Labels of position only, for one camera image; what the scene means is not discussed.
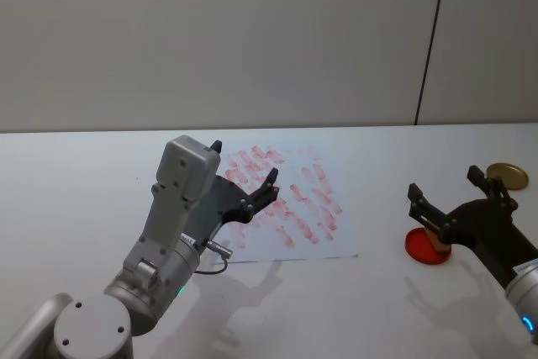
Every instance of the table surface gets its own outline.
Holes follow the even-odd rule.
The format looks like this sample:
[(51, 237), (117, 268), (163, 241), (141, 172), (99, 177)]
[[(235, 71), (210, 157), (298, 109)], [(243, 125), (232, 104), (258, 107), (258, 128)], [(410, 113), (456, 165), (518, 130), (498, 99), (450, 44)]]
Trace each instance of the table surface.
[[(329, 141), (346, 178), (359, 256), (244, 263), (195, 276), (135, 357), (526, 358), (538, 347), (478, 259), (453, 248), (428, 267), (404, 249), (417, 224), (408, 185), (450, 211), (481, 193), (467, 168), (507, 161), (530, 185), (514, 222), (535, 244), (538, 124), (264, 129), (263, 139)], [(102, 292), (141, 232), (164, 144), (210, 144), (251, 129), (0, 135), (0, 343), (49, 296)]]

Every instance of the cable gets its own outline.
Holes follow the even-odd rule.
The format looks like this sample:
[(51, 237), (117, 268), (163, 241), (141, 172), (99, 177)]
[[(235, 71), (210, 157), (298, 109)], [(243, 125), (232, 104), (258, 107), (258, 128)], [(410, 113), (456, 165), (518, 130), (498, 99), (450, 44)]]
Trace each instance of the cable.
[(198, 273), (200, 275), (219, 275), (220, 273), (226, 271), (226, 269), (228, 268), (228, 260), (222, 257), (222, 261), (224, 263), (224, 266), (218, 271), (194, 271), (194, 273)]

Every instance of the blue light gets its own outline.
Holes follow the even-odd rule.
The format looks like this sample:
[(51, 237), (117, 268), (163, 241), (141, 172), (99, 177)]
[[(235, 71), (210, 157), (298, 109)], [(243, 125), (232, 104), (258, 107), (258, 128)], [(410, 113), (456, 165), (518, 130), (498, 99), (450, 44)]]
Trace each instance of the blue light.
[(527, 327), (527, 330), (529, 330), (529, 332), (535, 331), (535, 326), (532, 324), (532, 321), (530, 321), (529, 317), (522, 317), (521, 321), (523, 321), (523, 324), (525, 324), (525, 327)]

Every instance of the gold lid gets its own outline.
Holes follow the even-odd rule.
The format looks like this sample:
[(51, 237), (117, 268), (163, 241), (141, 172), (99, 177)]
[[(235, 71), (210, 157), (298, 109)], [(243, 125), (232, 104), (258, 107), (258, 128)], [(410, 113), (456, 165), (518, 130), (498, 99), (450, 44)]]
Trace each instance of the gold lid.
[(529, 176), (522, 168), (509, 163), (495, 163), (488, 167), (488, 177), (501, 177), (506, 189), (523, 189), (529, 184)]

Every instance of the paper sheet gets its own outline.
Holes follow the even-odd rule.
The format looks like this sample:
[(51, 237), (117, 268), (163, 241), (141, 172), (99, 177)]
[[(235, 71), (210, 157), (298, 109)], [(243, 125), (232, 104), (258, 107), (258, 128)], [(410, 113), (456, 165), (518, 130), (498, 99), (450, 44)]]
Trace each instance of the paper sheet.
[(226, 224), (215, 237), (234, 251), (230, 262), (354, 256), (352, 228), (329, 147), (244, 141), (225, 143), (219, 175), (252, 193), (271, 168), (278, 200), (249, 224)]

